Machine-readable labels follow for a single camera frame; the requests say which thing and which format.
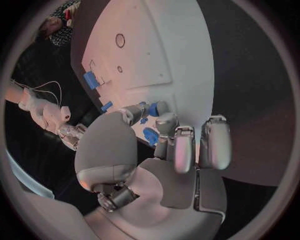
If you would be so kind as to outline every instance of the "dark background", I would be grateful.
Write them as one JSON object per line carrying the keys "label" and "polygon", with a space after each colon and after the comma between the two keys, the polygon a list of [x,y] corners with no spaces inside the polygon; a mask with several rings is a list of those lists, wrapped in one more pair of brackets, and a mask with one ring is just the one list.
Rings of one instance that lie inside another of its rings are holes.
{"label": "dark background", "polygon": [[[281,20],[286,29],[290,32],[291,36],[294,38],[296,43],[299,43],[300,40],[300,30],[299,23],[300,17],[298,14],[297,1],[294,0],[283,0],[280,2],[272,1],[272,0],[264,0],[264,2],[269,8],[273,11],[273,13]],[[8,15],[2,15],[1,18],[1,43],[4,42],[4,39],[10,34],[13,28],[16,26],[20,16],[24,13],[24,11],[28,10],[30,4],[33,3],[32,0],[21,1],[21,0],[4,0],[1,2],[2,4],[2,12],[8,12]],[[47,76],[47,81],[53,80],[54,78],[60,79],[62,85],[65,85],[65,88],[68,87],[70,82],[72,84],[79,84],[76,81],[76,76],[73,74],[70,69],[70,59],[68,58],[68,53],[70,52],[70,46],[65,46],[63,48],[56,48],[49,44],[49,42],[41,43],[39,46],[42,50],[48,50],[48,54],[40,54],[41,51],[38,51],[36,48],[32,49],[25,54],[22,59],[23,64],[20,64],[19,67],[16,68],[14,72],[14,77],[16,79],[20,78],[26,81],[26,78],[30,80],[34,80],[35,84],[40,83],[44,76]],[[52,64],[51,69],[47,67],[47,62],[55,63]],[[72,116],[71,121],[73,123],[83,122],[88,125],[98,114],[100,114],[89,101],[88,97],[85,95],[84,91],[81,90],[80,86],[73,86],[73,90],[77,92],[74,94],[74,99],[72,101],[73,105],[70,105],[71,112],[75,113]],[[25,112],[19,111],[15,105],[8,104],[7,107],[10,111],[6,111],[6,118],[12,119],[12,111],[14,114],[19,114],[18,118],[28,118],[28,114]],[[13,122],[6,121],[7,124],[11,124],[10,128],[14,128]],[[14,157],[18,159],[19,163],[26,169],[27,172],[34,175],[35,178],[43,183],[45,186],[51,188],[54,191],[54,194],[59,200],[66,201],[76,205],[82,213],[87,213],[96,206],[95,196],[92,194],[83,191],[78,185],[75,184],[76,179],[74,176],[74,170],[69,166],[72,165],[72,159],[74,153],[64,146],[61,145],[59,139],[51,134],[47,134],[44,131],[41,131],[39,128],[34,127],[30,119],[27,121],[26,128],[29,130],[31,136],[30,138],[39,137],[44,135],[40,143],[38,144],[39,149],[32,151],[25,151],[24,149],[28,149],[25,145],[21,145],[18,141],[20,138],[19,134],[12,135],[9,134],[7,136],[7,141],[10,142],[9,147],[14,149]],[[23,143],[26,142],[29,136],[25,135],[24,139],[21,141]],[[49,151],[48,142],[51,141],[51,146],[54,148],[55,152],[60,152],[60,157],[56,157],[53,153],[53,149]],[[149,154],[146,152],[146,149],[142,149],[144,155]],[[36,163],[36,159],[41,159],[41,157],[45,157],[48,159],[52,159],[52,161],[40,161],[41,164],[33,164]],[[27,160],[31,159],[32,164],[28,164]],[[53,166],[60,164],[61,161],[64,161],[65,168],[59,168],[56,171],[49,171],[49,169],[53,169]],[[226,229],[221,229],[220,234],[217,236],[217,239],[225,239],[226,236],[229,237],[235,230],[244,226],[249,222],[268,202],[270,196],[274,192],[275,188],[266,189],[263,186],[253,186],[251,184],[240,184],[237,181],[225,179],[225,185],[230,186],[227,188],[228,195],[235,198],[234,200],[228,200],[228,209],[231,210],[228,213],[231,216],[235,216],[236,219],[243,219],[240,221],[231,221],[226,223]],[[81,195],[88,201],[89,207],[86,208],[86,202],[80,201],[75,193]],[[257,203],[253,205],[245,205],[244,199],[251,198],[252,196],[257,197]],[[298,207],[298,203],[300,200],[300,192],[298,191],[293,202],[291,203],[289,209],[278,222],[278,224],[274,227],[274,229],[264,238],[264,239],[292,239],[292,236],[297,236],[298,233],[298,225],[296,217],[299,215],[300,210]],[[27,239],[33,236],[24,227],[24,225],[19,221],[16,214],[14,214],[13,209],[10,207],[5,195],[1,192],[0,196],[0,225],[1,225],[1,239]]]}

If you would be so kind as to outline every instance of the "patterned shirt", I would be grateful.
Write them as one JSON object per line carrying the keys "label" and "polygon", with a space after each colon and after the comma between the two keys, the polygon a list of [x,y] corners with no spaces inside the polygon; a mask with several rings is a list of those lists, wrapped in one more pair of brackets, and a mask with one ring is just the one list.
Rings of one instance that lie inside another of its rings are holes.
{"label": "patterned shirt", "polygon": [[62,20],[62,28],[54,32],[50,36],[50,41],[54,45],[63,46],[71,41],[73,29],[67,26],[67,20],[66,20],[64,10],[78,2],[79,0],[69,0],[63,5],[61,5],[59,8],[57,8],[55,12],[50,15],[50,17],[57,17]]}

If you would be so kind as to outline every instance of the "blue component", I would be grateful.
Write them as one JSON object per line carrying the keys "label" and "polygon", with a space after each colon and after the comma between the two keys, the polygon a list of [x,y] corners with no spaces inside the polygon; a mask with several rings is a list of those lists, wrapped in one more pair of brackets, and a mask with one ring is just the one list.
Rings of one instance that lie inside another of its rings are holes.
{"label": "blue component", "polygon": [[159,116],[159,113],[158,113],[158,110],[157,110],[157,103],[152,103],[149,107],[149,110],[148,110],[148,113],[150,116],[152,117],[158,117]]}
{"label": "blue component", "polygon": [[100,83],[97,81],[94,73],[92,71],[88,71],[83,75],[86,83],[88,84],[90,89],[95,89],[96,87],[100,86]]}
{"label": "blue component", "polygon": [[150,146],[154,146],[159,141],[159,134],[150,127],[145,127],[142,131],[145,139],[148,140]]}
{"label": "blue component", "polygon": [[145,124],[148,121],[147,117],[144,117],[140,120],[140,124]]}
{"label": "blue component", "polygon": [[106,113],[107,110],[108,110],[112,105],[113,105],[113,103],[112,103],[111,101],[109,101],[107,104],[105,104],[105,105],[103,105],[103,106],[101,107],[101,110],[102,110],[104,113]]}

